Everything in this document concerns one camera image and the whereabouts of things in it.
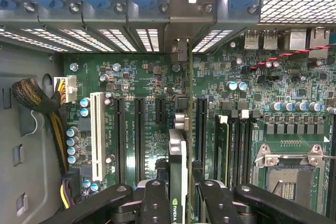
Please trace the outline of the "black labelled RAM stick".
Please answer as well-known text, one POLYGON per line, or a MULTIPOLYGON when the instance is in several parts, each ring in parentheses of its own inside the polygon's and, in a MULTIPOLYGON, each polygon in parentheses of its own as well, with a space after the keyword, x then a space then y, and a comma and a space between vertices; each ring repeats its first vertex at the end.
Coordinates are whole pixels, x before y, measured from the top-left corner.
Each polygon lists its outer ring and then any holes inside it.
POLYGON ((229 136, 228 116, 216 115, 214 178, 226 187, 229 185, 229 136))

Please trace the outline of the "black RAM slot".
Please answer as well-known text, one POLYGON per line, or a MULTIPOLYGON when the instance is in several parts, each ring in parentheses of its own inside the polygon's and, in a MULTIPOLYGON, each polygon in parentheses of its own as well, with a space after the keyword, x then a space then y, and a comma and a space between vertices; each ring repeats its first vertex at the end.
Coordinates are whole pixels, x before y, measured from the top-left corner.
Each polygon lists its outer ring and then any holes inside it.
POLYGON ((249 180, 249 110, 241 110, 240 122, 240 164, 239 182, 247 183, 249 180))
POLYGON ((238 119, 238 111, 231 111, 232 118, 232 155, 233 155, 233 163, 232 163, 232 187, 234 188, 239 182, 239 119, 238 119))

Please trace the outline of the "long black expansion slot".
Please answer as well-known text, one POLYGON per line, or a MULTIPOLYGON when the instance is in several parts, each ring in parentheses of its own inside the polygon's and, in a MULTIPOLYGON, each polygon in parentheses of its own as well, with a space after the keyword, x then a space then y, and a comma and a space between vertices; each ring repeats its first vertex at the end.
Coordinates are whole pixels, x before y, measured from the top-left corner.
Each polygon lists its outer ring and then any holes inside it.
POLYGON ((202 162, 205 170, 206 160, 206 124, 207 124, 207 99, 196 99, 196 158, 202 162))
POLYGON ((118 184, 125 183, 125 104, 124 98, 114 98, 114 132, 116 140, 115 171, 118 184))
POLYGON ((145 99, 134 99, 135 177, 136 183, 145 178, 145 99))

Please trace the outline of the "CPU socket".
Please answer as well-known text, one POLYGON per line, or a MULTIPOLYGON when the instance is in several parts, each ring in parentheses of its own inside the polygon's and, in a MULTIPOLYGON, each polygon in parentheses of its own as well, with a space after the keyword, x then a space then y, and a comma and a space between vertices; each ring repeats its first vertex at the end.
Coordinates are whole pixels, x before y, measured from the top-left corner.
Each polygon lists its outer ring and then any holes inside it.
POLYGON ((319 214, 325 214, 326 161, 320 144, 307 151, 276 152, 256 148, 251 183, 319 214))

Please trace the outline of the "white PCI slot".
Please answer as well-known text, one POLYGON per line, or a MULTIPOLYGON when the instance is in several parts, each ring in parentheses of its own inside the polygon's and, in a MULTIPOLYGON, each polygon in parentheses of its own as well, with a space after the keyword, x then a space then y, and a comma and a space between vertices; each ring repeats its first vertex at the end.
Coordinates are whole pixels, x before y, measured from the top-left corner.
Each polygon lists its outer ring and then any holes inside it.
POLYGON ((104 93, 90 93, 90 102, 92 179, 102 182, 106 176, 104 93))

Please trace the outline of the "short black expansion slot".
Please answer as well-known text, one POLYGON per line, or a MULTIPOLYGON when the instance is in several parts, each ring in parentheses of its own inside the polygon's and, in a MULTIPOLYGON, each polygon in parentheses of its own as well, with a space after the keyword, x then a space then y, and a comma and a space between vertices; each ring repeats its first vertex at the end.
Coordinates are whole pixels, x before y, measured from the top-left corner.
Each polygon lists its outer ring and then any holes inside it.
POLYGON ((165 99, 155 99, 155 122, 156 124, 165 123, 165 99))

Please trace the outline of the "green motherboard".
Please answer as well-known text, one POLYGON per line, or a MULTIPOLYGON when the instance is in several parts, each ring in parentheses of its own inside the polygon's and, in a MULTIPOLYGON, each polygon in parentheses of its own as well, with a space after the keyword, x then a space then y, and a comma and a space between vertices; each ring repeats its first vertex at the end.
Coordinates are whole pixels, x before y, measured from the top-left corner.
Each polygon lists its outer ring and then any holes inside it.
MULTIPOLYGON (((259 31, 259 49, 244 49, 244 34, 214 53, 193 50, 192 152, 196 158, 196 99, 207 99, 206 160, 203 175, 214 178, 215 118, 228 116, 229 185, 232 187, 231 111, 249 110, 249 180, 256 148, 268 144, 273 151, 307 151, 320 144, 325 156, 336 156, 336 30, 330 30, 326 59, 310 59, 311 29, 306 50, 283 53, 264 50, 264 31, 259 31)), ((77 101, 67 105, 68 162, 76 181, 64 187, 77 200, 118 184, 116 181, 114 98, 125 104, 125 183, 136 188, 134 99, 145 99, 145 178, 156 179, 155 163, 169 161, 169 130, 175 115, 174 95, 182 87, 180 65, 166 55, 79 54, 64 59, 67 77, 77 79, 77 101), (103 92, 105 103, 106 176, 92 179, 90 93, 103 92), (165 99, 165 123, 155 122, 155 99, 165 99)), ((336 159, 325 159, 325 216, 336 220, 336 159)))

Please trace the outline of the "white power connector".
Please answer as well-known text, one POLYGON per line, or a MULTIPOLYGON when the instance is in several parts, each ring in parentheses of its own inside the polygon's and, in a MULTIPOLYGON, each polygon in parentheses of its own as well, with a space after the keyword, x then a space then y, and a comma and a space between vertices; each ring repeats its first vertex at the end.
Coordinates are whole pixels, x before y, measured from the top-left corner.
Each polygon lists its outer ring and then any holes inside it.
POLYGON ((61 104, 75 103, 77 101, 76 77, 54 77, 54 88, 60 93, 61 104))

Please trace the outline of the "silver rear port block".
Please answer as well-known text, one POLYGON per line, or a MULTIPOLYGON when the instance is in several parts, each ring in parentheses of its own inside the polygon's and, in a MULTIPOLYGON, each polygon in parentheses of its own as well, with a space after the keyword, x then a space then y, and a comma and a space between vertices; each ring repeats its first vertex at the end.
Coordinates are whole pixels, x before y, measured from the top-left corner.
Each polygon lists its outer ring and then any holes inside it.
POLYGON ((317 27, 311 30, 309 39, 309 48, 314 48, 309 52, 310 59, 326 59, 328 49, 321 48, 329 44, 330 31, 323 27, 317 27))
POLYGON ((292 29, 289 35, 289 49, 299 50, 306 48, 307 30, 292 29))
POLYGON ((259 49, 259 36, 260 32, 257 30, 247 30, 244 33, 244 49, 258 50, 259 49))
POLYGON ((264 30, 264 50, 278 49, 278 33, 275 30, 264 30))

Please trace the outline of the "open black PC case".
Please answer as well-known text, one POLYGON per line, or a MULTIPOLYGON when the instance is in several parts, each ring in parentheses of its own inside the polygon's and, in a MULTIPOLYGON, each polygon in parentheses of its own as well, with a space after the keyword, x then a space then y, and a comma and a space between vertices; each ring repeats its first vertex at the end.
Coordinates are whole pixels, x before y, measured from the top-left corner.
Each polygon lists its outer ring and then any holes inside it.
MULTIPOLYGON (((79 54, 166 55, 170 0, 140 9, 130 0, 111 0, 93 9, 82 0, 63 0, 45 9, 31 0, 0 10, 0 224, 40 222, 82 202, 64 187, 75 182, 67 152, 67 105, 54 77, 67 77, 64 59, 79 54)), ((292 29, 336 30, 336 0, 255 0, 242 9, 213 1, 213 22, 193 39, 204 54, 247 30, 275 30, 289 49, 292 29)), ((192 162, 188 162, 187 224, 200 222, 192 162)))

